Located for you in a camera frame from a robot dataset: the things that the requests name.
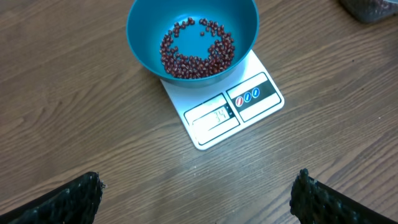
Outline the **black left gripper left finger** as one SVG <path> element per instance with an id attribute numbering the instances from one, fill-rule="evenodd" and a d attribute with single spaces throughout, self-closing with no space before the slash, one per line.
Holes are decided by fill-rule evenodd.
<path id="1" fill-rule="evenodd" d="M 106 188 L 99 173 L 76 179 L 1 215 L 4 224 L 92 224 Z"/>

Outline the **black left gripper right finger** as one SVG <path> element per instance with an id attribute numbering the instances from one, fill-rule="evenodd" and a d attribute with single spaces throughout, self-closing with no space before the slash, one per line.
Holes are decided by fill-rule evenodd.
<path id="1" fill-rule="evenodd" d="M 293 182 L 290 213 L 301 224 L 395 224 L 394 220 L 371 210 L 309 176 L 302 169 Z"/>

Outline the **white digital kitchen scale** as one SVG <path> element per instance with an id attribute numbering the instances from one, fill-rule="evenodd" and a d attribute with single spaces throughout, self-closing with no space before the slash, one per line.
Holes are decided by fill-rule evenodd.
<path id="1" fill-rule="evenodd" d="M 254 51 L 224 80 L 203 88 L 162 82 L 194 146 L 205 151 L 285 104 Z"/>

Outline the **red beans in bowl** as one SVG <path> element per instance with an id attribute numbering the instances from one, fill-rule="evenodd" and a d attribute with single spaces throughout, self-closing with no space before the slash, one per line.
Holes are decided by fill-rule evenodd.
<path id="1" fill-rule="evenodd" d="M 227 70 L 235 58 L 232 33 L 216 21 L 188 17 L 164 35 L 160 61 L 165 72 L 178 79 L 208 78 Z"/>

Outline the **blue bowl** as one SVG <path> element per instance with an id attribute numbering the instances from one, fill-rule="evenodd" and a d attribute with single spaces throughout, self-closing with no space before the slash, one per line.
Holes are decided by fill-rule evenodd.
<path id="1" fill-rule="evenodd" d="M 219 74 L 199 79 L 175 78 L 165 71 L 160 53 L 161 43 L 175 23 L 192 18 L 189 25 L 174 38 L 172 46 L 187 57 L 207 58 L 216 37 L 207 32 L 200 19 L 224 26 L 234 40 L 231 65 Z M 127 17 L 126 36 L 135 58 L 160 79 L 177 86 L 201 88 L 229 76 L 253 48 L 259 33 L 259 11 L 253 0 L 135 0 Z"/>

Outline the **clear plastic container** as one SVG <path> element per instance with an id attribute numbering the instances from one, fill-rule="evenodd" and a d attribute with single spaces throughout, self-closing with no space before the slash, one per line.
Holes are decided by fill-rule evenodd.
<path id="1" fill-rule="evenodd" d="M 369 24 L 397 15 L 397 0 L 339 0 L 359 22 Z"/>

